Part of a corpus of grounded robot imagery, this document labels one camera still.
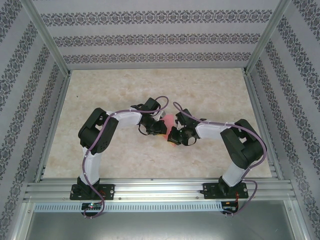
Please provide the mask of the pink paper sheet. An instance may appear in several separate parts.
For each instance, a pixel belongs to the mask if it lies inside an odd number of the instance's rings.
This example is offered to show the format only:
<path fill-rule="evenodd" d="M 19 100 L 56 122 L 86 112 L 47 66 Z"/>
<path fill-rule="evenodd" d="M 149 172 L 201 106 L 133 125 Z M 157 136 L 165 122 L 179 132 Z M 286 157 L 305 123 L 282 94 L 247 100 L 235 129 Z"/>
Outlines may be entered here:
<path fill-rule="evenodd" d="M 168 141 L 169 133 L 172 130 L 172 127 L 176 127 L 175 115 L 174 114 L 166 114 L 162 120 L 167 128 L 166 134 L 163 136 L 166 141 Z"/>

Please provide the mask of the small circuit board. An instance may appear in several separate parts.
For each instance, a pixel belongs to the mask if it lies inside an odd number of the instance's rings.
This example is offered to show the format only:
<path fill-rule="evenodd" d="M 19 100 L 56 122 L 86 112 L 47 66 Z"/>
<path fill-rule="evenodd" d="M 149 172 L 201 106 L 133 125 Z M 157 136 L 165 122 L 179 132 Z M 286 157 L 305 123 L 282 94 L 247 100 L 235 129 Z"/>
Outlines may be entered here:
<path fill-rule="evenodd" d="M 84 210 L 92 210 L 92 211 L 99 211 L 102 208 L 101 203 L 91 202 L 91 203 L 82 203 L 81 209 Z"/>
<path fill-rule="evenodd" d="M 239 203 L 237 201 L 223 201 L 221 206 L 223 211 L 228 214 L 234 214 L 239 209 Z"/>

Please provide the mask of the long aluminium mounting rail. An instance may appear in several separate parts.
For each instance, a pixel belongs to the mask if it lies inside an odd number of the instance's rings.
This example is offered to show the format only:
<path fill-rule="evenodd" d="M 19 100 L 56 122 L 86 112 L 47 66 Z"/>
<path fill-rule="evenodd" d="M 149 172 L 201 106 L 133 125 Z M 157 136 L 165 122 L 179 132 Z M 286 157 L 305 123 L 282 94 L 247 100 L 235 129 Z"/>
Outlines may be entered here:
<path fill-rule="evenodd" d="M 45 178 L 28 183 L 24 202 L 68 202 L 74 178 Z M 115 185 L 115 202 L 186 202 L 204 200 L 204 183 L 216 183 L 216 178 L 102 178 L 102 184 Z M 247 179 L 247 191 L 255 201 L 296 200 L 290 180 L 277 178 Z"/>

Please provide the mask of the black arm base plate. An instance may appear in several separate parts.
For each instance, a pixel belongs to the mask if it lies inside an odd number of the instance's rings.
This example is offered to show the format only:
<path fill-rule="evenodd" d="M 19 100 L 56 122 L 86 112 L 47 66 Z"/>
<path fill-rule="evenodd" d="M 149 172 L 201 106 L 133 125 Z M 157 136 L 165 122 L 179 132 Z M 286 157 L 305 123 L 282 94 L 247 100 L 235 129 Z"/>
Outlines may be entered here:
<path fill-rule="evenodd" d="M 99 184 L 94 185 L 96 191 L 101 195 L 104 200 L 113 200 L 115 193 L 114 184 Z M 69 199 L 72 201 L 76 200 L 102 200 L 101 198 L 89 185 L 81 186 L 79 184 L 73 184 L 71 187 Z"/>
<path fill-rule="evenodd" d="M 220 183 L 204 183 L 203 190 L 200 191 L 205 199 L 248 199 L 249 194 L 247 185 L 244 182 L 238 183 L 236 186 L 229 187 Z"/>

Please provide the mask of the aluminium side rail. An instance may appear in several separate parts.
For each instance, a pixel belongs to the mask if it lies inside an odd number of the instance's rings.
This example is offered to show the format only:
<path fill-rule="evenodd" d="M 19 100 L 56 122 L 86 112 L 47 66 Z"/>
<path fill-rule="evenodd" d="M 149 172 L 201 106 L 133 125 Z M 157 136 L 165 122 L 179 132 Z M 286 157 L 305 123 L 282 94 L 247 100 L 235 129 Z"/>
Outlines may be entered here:
<path fill-rule="evenodd" d="M 46 135 L 46 139 L 44 142 L 44 147 L 42 149 L 41 158 L 39 160 L 39 164 L 36 169 L 36 175 L 34 176 L 33 182 L 38 183 L 42 180 L 44 171 L 46 169 L 46 165 L 50 156 L 50 151 L 52 148 L 52 144 L 55 138 L 56 130 L 58 127 L 60 115 L 62 112 L 62 108 L 64 105 L 64 101 L 67 95 L 68 87 L 70 84 L 71 76 L 72 76 L 72 70 L 70 70 L 63 80 L 63 84 L 61 85 L 61 89 L 59 92 L 58 99 L 56 101 L 56 105 L 54 108 L 54 112 L 51 118 L 50 128 L 48 129 L 48 133 Z"/>
<path fill-rule="evenodd" d="M 284 176 L 281 171 L 281 167 L 279 165 L 279 161 L 277 158 L 277 154 L 275 152 L 272 139 L 270 137 L 267 124 L 263 115 L 263 110 L 260 106 L 260 102 L 258 96 L 256 94 L 254 84 L 252 82 L 251 77 L 242 69 L 244 82 L 248 91 L 248 95 L 250 98 L 250 102 L 253 108 L 253 112 L 255 115 L 255 119 L 257 122 L 257 127 L 259 129 L 262 140 L 264 141 L 267 147 L 267 161 L 270 167 L 270 171 L 273 178 L 277 178 L 279 180 L 284 180 Z"/>

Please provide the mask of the aluminium frame post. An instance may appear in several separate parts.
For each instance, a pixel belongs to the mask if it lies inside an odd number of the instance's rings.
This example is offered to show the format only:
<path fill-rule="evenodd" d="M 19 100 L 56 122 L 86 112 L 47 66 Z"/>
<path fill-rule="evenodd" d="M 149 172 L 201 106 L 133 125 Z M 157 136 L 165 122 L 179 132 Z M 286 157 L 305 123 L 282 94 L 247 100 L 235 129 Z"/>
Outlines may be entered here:
<path fill-rule="evenodd" d="M 256 47 L 254 48 L 248 60 L 247 65 L 243 68 L 243 73 L 246 76 L 248 76 L 252 72 L 254 66 L 256 65 L 256 62 L 259 60 L 259 57 L 261 56 L 265 46 L 267 45 L 269 39 L 271 38 L 273 32 L 275 31 L 278 23 L 280 22 L 290 3 L 291 0 L 279 0 L 278 5 L 276 6 L 268 24 L 266 25 L 266 28 L 264 29 L 260 39 L 257 42 Z"/>
<path fill-rule="evenodd" d="M 24 10 L 26 11 L 27 15 L 29 16 L 30 20 L 34 24 L 35 28 L 37 29 L 41 39 L 43 40 L 48 50 L 50 51 L 55 63 L 58 65 L 62 74 L 68 77 L 70 75 L 71 70 L 68 68 L 62 54 L 60 53 L 53 37 L 51 36 L 35 4 L 33 3 L 32 0 L 19 0 L 19 1 L 22 7 L 24 8 Z"/>

